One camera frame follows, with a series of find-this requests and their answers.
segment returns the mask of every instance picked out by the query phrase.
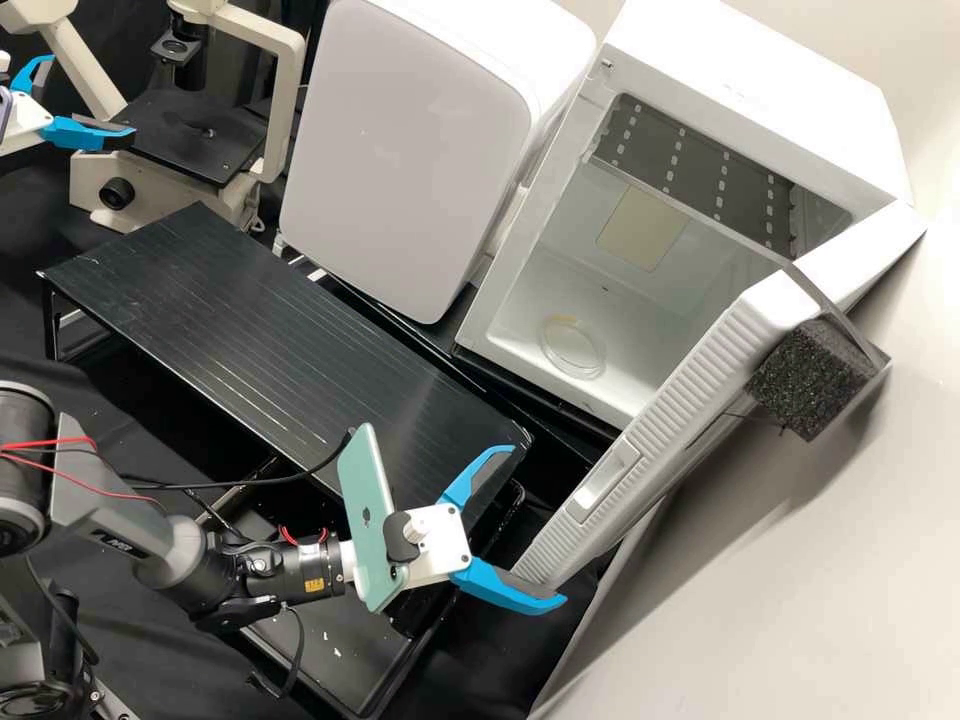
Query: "black cable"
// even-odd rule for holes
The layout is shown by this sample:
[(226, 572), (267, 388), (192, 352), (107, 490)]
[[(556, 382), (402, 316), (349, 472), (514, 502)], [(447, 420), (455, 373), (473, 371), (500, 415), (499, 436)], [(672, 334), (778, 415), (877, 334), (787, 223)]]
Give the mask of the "black cable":
[(220, 523), (225, 530), (227, 530), (227, 531), (229, 531), (229, 532), (232, 532), (234, 535), (237, 535), (237, 536), (239, 536), (239, 537), (243, 537), (243, 534), (242, 534), (239, 530), (237, 530), (233, 525), (231, 525), (229, 522), (227, 522), (227, 519), (226, 519), (225, 517), (223, 517), (223, 515), (221, 515), (220, 513), (218, 513), (218, 512), (214, 509), (213, 505), (211, 505), (211, 504), (208, 503), (206, 500), (204, 500), (202, 497), (200, 497), (200, 496), (196, 493), (196, 491), (190, 490), (189, 488), (184, 488), (183, 494), (186, 495), (186, 496), (187, 496), (188, 498), (190, 498), (191, 500), (193, 500), (197, 505), (199, 505), (200, 507), (202, 507), (203, 510), (204, 510), (204, 512), (206, 512), (207, 515), (209, 515), (209, 516), (212, 517), (214, 520), (216, 520), (218, 523)]
[(297, 651), (293, 655), (293, 660), (290, 661), (290, 672), (287, 674), (287, 679), (281, 687), (277, 687), (256, 668), (251, 671), (250, 677), (247, 678), (250, 684), (269, 693), (276, 700), (285, 698), (290, 694), (290, 691), (293, 690), (293, 686), (296, 685), (297, 676), (300, 674), (300, 663), (303, 660), (303, 649), (306, 646), (307, 640), (307, 633), (303, 627), (303, 620), (300, 619), (300, 613), (287, 605), (285, 605), (284, 608), (288, 612), (293, 613), (293, 616), (297, 619), (297, 627), (300, 631), (300, 636), (297, 640)]
[(259, 487), (262, 485), (281, 485), (283, 483), (294, 482), (295, 480), (305, 480), (311, 477), (315, 472), (319, 472), (327, 465), (336, 460), (337, 456), (343, 452), (343, 449), (347, 446), (347, 443), (350, 442), (352, 435), (348, 432), (343, 436), (343, 439), (340, 441), (340, 444), (331, 452), (322, 462), (314, 465), (309, 470), (304, 470), (303, 472), (294, 473), (293, 475), (287, 475), (285, 477), (278, 478), (254, 478), (252, 480), (234, 480), (231, 482), (222, 482), (222, 483), (199, 483), (195, 485), (175, 485), (175, 484), (166, 484), (158, 483), (157, 485), (132, 485), (131, 487), (134, 490), (203, 490), (205, 488), (214, 488), (214, 487), (246, 487), (248, 485), (253, 487)]
[(50, 607), (53, 608), (53, 611), (57, 614), (57, 617), (70, 628), (70, 632), (73, 633), (73, 636), (77, 639), (77, 642), (80, 643), (80, 647), (83, 648), (83, 654), (87, 658), (87, 662), (90, 665), (96, 665), (100, 662), (100, 656), (97, 654), (97, 651), (93, 649), (93, 646), (90, 642), (83, 636), (83, 633), (80, 631), (80, 628), (77, 627), (77, 624), (73, 621), (73, 618), (67, 614), (67, 611), (63, 609), (60, 603), (57, 602), (57, 598), (54, 597), (53, 593), (50, 592), (43, 580), (40, 579), (40, 576), (37, 575), (36, 569), (33, 567), (33, 563), (30, 562), (29, 556), (24, 556), (24, 564), (27, 566), (27, 571), (30, 573), (30, 577), (33, 578), (33, 582), (36, 583), (37, 589), (43, 593), (43, 596), (47, 599), (47, 602), (50, 603)]
[(290, 691), (293, 690), (293, 686), (297, 682), (297, 676), (300, 674), (300, 663), (303, 661), (303, 649), (307, 644), (307, 633), (303, 628), (303, 620), (300, 619), (300, 613), (292, 607), (287, 607), (287, 612), (292, 612), (293, 616), (297, 619), (297, 627), (299, 628), (300, 635), (297, 640), (297, 651), (293, 654), (293, 662), (290, 663), (290, 674), (287, 675), (286, 682), (284, 682), (283, 687), (280, 688), (280, 697), (282, 698), (290, 694)]

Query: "white bracket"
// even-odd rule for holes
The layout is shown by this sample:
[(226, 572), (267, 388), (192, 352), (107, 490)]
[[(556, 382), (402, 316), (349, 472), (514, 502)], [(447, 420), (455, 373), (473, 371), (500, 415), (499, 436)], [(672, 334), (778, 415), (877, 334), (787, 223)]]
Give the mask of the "white bracket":
[(270, 123), (267, 126), (263, 163), (250, 170), (251, 175), (260, 182), (273, 182), (283, 172), (287, 162), (287, 146), (293, 127), (306, 42), (298, 32), (256, 13), (229, 5), (225, 0), (168, 0), (167, 4), (189, 22), (207, 24), (276, 56), (277, 78), (270, 102)]
[(422, 535), (417, 542), (420, 557), (408, 566), (407, 589), (443, 582), (451, 573), (470, 566), (473, 553), (456, 506), (443, 503), (406, 512), (410, 524)]

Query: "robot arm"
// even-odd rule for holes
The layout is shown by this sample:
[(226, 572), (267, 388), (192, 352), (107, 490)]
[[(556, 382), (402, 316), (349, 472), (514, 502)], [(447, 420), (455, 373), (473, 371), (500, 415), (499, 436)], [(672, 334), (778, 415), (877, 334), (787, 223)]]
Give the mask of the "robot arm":
[[(337, 462), (352, 539), (301, 539), (294, 545), (250, 540), (230, 530), (204, 531), (191, 518), (167, 516), (159, 503), (134, 493), (95, 451), (73, 444), (83, 440), (89, 439), (80, 424), (65, 413), (57, 417), (42, 393), (0, 382), (0, 668), (23, 668), (39, 657), (28, 652), (37, 644), (30, 629), (35, 622), (18, 615), (15, 598), (5, 598), (6, 581), (13, 572), (8, 563), (22, 559), (13, 556), (41, 542), (51, 525), (126, 555), (141, 583), (210, 633), (233, 632), (285, 607), (343, 595), (350, 582), (371, 612), (381, 612), (406, 589), (447, 580), (529, 615), (565, 602), (470, 551), (460, 511), (512, 446), (481, 454), (435, 505), (397, 512), (376, 435), (364, 424)], [(44, 465), (42, 454), (22, 454), (53, 444), (60, 451), (52, 467)], [(31, 677), (37, 674), (36, 668), (28, 670)], [(0, 672), (0, 706), (17, 678), (14, 690), (26, 676)]]
[(13, 35), (39, 32), (90, 112), (109, 120), (127, 102), (70, 22), (76, 7), (77, 0), (6, 0), (0, 2), (0, 26)]

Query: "cord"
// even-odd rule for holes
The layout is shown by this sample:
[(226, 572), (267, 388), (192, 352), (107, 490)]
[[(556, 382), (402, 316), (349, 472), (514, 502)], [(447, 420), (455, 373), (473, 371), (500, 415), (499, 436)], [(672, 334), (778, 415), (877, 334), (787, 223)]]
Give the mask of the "cord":
[(97, 443), (89, 435), (81, 435), (73, 438), (56, 438), (54, 440), (28, 440), (26, 442), (4, 443), (0, 445), (0, 450), (23, 450), (24, 448), (43, 447), (44, 445), (66, 445), (67, 443), (86, 443), (97, 451)]
[(293, 690), (293, 686), (296, 685), (297, 677), (300, 675), (300, 663), (303, 660), (303, 649), (306, 646), (307, 640), (307, 633), (303, 627), (303, 620), (300, 618), (300, 613), (288, 605), (284, 605), (284, 609), (287, 612), (293, 613), (293, 616), (297, 619), (297, 628), (300, 633), (297, 640), (297, 650), (293, 655), (293, 660), (290, 661), (290, 672), (287, 673), (287, 679), (284, 681), (282, 687), (277, 687), (256, 668), (250, 672), (250, 677), (247, 678), (247, 682), (254, 687), (266, 691), (276, 700), (285, 698), (290, 694), (290, 691)]
[(228, 532), (232, 532), (234, 535), (236, 535), (236, 536), (238, 536), (238, 537), (243, 537), (243, 533), (241, 533), (241, 532), (240, 532), (239, 530), (237, 530), (233, 525), (231, 525), (229, 522), (227, 522), (226, 518), (224, 518), (223, 515), (221, 515), (220, 513), (218, 513), (218, 512), (214, 509), (213, 505), (211, 505), (211, 504), (208, 503), (206, 500), (204, 500), (202, 497), (200, 497), (200, 496), (196, 493), (196, 491), (190, 490), (190, 489), (184, 489), (183, 494), (186, 495), (186, 496), (187, 496), (188, 498), (190, 498), (191, 500), (193, 500), (197, 505), (199, 505), (200, 507), (202, 507), (203, 510), (204, 510), (204, 512), (206, 512), (207, 515), (209, 515), (209, 516), (212, 517), (214, 520), (216, 520), (218, 523), (220, 523), (225, 530), (227, 530)]
[[(106, 465), (113, 472), (113, 474), (116, 475), (118, 478), (121, 478), (123, 480), (128, 480), (131, 482), (155, 483), (157, 485), (164, 484), (162, 480), (155, 480), (154, 478), (147, 477), (145, 475), (137, 475), (135, 473), (122, 473), (118, 471), (110, 463), (110, 461), (107, 460), (105, 457), (103, 457), (103, 455), (101, 455), (99, 452), (94, 452), (93, 450), (87, 450), (86, 448), (54, 448), (53, 450), (41, 450), (36, 448), (18, 448), (15, 451), (15, 454), (20, 455), (23, 453), (32, 453), (36, 455), (46, 455), (47, 453), (51, 453), (51, 452), (56, 453), (57, 455), (61, 453), (68, 453), (68, 452), (83, 453), (84, 455), (92, 455), (93, 457), (98, 458), (100, 462), (102, 462), (104, 465)], [(220, 523), (224, 527), (224, 529), (229, 530), (230, 532), (242, 537), (242, 533), (240, 533), (239, 530), (237, 530), (233, 525), (227, 522), (227, 520), (222, 515), (220, 515), (220, 513), (218, 513), (216, 510), (213, 509), (213, 506), (210, 505), (210, 503), (208, 503), (206, 500), (200, 497), (196, 492), (194, 492), (193, 490), (184, 490), (183, 494), (186, 495), (191, 500), (193, 500), (201, 508), (203, 508), (203, 511), (209, 514), (210, 517), (212, 517), (218, 523)]]
[(299, 545), (299, 544), (300, 544), (300, 543), (297, 542), (297, 539), (296, 539), (293, 535), (290, 534), (290, 531), (287, 530), (287, 526), (286, 526), (286, 525), (279, 525), (279, 526), (277, 526), (277, 531), (280, 533), (280, 536), (281, 536), (284, 540), (286, 540), (288, 543), (290, 543), (291, 545)]
[(33, 563), (30, 562), (30, 557), (25, 555), (23, 558), (24, 564), (27, 566), (27, 572), (30, 573), (30, 577), (33, 578), (33, 582), (36, 583), (37, 589), (43, 593), (43, 596), (47, 599), (47, 602), (50, 603), (50, 607), (53, 608), (53, 611), (57, 614), (57, 617), (60, 618), (63, 623), (70, 628), (70, 632), (73, 633), (73, 636), (77, 639), (77, 642), (80, 643), (80, 647), (83, 648), (83, 654), (87, 658), (87, 662), (91, 665), (96, 665), (100, 662), (100, 656), (97, 654), (97, 651), (93, 649), (93, 646), (90, 642), (83, 636), (83, 633), (80, 631), (80, 628), (73, 621), (73, 618), (67, 614), (67, 611), (63, 609), (60, 603), (57, 602), (56, 597), (53, 593), (50, 592), (43, 580), (40, 579), (40, 576), (37, 575), (36, 568), (33, 567)]
[(222, 483), (199, 483), (195, 485), (168, 485), (165, 483), (158, 483), (157, 485), (133, 485), (134, 490), (203, 490), (205, 488), (214, 488), (214, 487), (259, 487), (262, 485), (281, 485), (283, 483), (293, 482), (295, 480), (305, 480), (312, 476), (315, 472), (318, 472), (325, 468), (327, 465), (332, 463), (337, 456), (343, 452), (343, 449), (347, 446), (347, 443), (350, 442), (352, 435), (348, 432), (343, 436), (343, 439), (340, 441), (340, 444), (334, 448), (322, 462), (314, 465), (309, 470), (304, 470), (303, 472), (294, 473), (293, 475), (287, 475), (285, 477), (278, 478), (254, 478), (252, 480), (235, 480), (232, 482), (222, 482)]
[(45, 472), (53, 473), (57, 477), (61, 477), (64, 480), (68, 480), (69, 482), (73, 483), (77, 487), (81, 487), (88, 492), (94, 493), (95, 495), (102, 495), (103, 497), (115, 498), (117, 500), (140, 500), (142, 502), (149, 502), (158, 506), (161, 510), (163, 510), (164, 513), (167, 512), (166, 508), (163, 507), (163, 503), (161, 503), (159, 500), (156, 500), (154, 498), (147, 497), (146, 495), (131, 495), (129, 493), (115, 493), (115, 492), (110, 492), (109, 490), (102, 490), (98, 487), (94, 487), (93, 485), (88, 485), (83, 480), (81, 480), (80, 478), (74, 477), (70, 473), (65, 473), (60, 470), (56, 470), (50, 467), (49, 465), (35, 463), (33, 462), (33, 460), (27, 460), (26, 458), (22, 458), (19, 455), (11, 455), (10, 453), (0, 452), (0, 458), (3, 458), (4, 460), (10, 460), (15, 463), (20, 463), (21, 465), (26, 465), (28, 467), (36, 468), (37, 470), (43, 470)]

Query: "black table surface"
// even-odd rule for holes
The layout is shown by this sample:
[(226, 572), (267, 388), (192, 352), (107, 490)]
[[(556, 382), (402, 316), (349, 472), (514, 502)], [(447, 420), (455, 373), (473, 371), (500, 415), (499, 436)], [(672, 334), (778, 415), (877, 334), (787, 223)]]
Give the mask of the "black table surface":
[[(152, 372), (155, 363), (130, 352), (82, 367), (44, 360), (35, 271), (116, 236), (69, 206), (66, 155), (44, 150), (16, 159), (26, 167), (0, 173), (7, 228), (0, 243), (0, 376), (41, 388), (124, 471), (181, 482), (240, 476), (256, 461), (246, 433), (231, 430), (182, 383), (165, 382)], [(520, 471), (528, 487), (539, 479), (562, 495), (583, 472), (563, 447), (543, 448), (542, 440)], [(163, 500), (171, 511), (196, 512), (184, 497)], [(551, 512), (529, 501), (488, 559), (510, 567)], [(245, 685), (250, 660), (196, 632), (178, 608), (139, 585), (120, 556), (65, 538), (51, 538), (35, 555), (41, 573), (80, 597), (81, 625), (103, 657), (98, 675), (145, 720), (311, 717), (289, 699), (275, 702)], [(540, 618), (461, 598), (383, 717), (525, 717), (596, 589), (600, 566), (571, 580), (562, 588), (568, 603)]]
[[(464, 512), (468, 529), (522, 459), (515, 422), (203, 205), (45, 273), (304, 469), (370, 422), (399, 508), (431, 505), (492, 445), (518, 450)], [(339, 493), (335, 465), (317, 477)]]

